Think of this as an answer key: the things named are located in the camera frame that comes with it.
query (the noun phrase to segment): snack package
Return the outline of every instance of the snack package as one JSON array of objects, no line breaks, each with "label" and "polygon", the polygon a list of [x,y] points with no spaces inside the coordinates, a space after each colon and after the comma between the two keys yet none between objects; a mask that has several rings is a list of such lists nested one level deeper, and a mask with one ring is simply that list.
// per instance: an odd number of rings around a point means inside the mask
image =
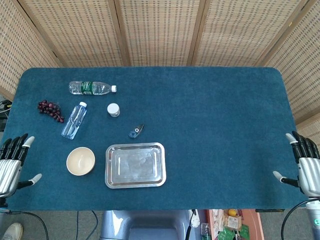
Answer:
[{"label": "snack package", "polygon": [[243,212],[242,212],[242,209],[237,209],[237,210],[236,210],[236,215],[237,215],[237,216],[240,216],[241,219],[242,219],[242,221],[245,220],[245,219],[244,219],[244,214],[243,214]]},{"label": "snack package", "polygon": [[228,228],[224,228],[223,231],[219,233],[218,240],[233,240],[235,237],[235,232],[230,231]]},{"label": "snack package", "polygon": [[242,218],[241,216],[229,216],[228,214],[224,214],[223,219],[224,227],[228,227],[231,230],[241,230]]},{"label": "snack package", "polygon": [[241,231],[239,231],[240,236],[242,239],[250,240],[250,233],[249,233],[249,227],[247,225],[242,225]]}]

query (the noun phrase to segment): small blue object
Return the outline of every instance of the small blue object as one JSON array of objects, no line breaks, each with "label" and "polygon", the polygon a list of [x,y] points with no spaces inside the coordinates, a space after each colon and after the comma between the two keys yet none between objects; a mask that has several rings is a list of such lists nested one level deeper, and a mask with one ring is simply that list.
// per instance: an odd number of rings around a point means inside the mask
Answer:
[{"label": "small blue object", "polygon": [[136,126],[133,131],[129,132],[129,138],[136,139],[139,136],[139,134],[142,132],[142,129],[144,129],[144,126],[145,126],[144,124],[140,124],[139,126]]}]

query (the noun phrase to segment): bottle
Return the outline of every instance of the bottle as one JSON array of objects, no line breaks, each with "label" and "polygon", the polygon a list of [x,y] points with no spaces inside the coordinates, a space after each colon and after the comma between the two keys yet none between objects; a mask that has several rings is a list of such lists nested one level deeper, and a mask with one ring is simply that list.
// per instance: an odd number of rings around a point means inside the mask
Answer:
[{"label": "bottle", "polygon": [[82,120],[87,113],[87,104],[83,101],[76,105],[69,117],[68,122],[64,126],[61,136],[67,139],[74,139]]},{"label": "bottle", "polygon": [[75,95],[104,95],[110,92],[115,93],[117,86],[106,84],[100,81],[71,81],[69,92]]},{"label": "bottle", "polygon": [[210,226],[208,223],[201,223],[201,240],[211,240]]}]

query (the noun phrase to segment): bottle cap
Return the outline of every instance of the bottle cap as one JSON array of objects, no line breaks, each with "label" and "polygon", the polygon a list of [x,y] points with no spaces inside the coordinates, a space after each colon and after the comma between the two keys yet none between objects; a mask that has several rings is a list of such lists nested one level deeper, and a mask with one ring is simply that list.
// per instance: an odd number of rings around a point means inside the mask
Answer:
[{"label": "bottle cap", "polygon": [[85,108],[87,107],[87,104],[86,104],[85,102],[83,102],[83,101],[81,101],[81,102],[79,103],[79,105],[80,105],[80,106],[83,106],[83,107],[85,107]]}]

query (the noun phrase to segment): stainless steel tray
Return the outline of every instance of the stainless steel tray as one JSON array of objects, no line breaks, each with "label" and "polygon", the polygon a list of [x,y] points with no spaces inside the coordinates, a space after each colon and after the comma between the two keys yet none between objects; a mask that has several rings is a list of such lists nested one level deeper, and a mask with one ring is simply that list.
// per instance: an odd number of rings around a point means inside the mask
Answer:
[{"label": "stainless steel tray", "polygon": [[111,145],[105,152],[105,184],[111,189],[165,183],[165,148],[158,142]]}]

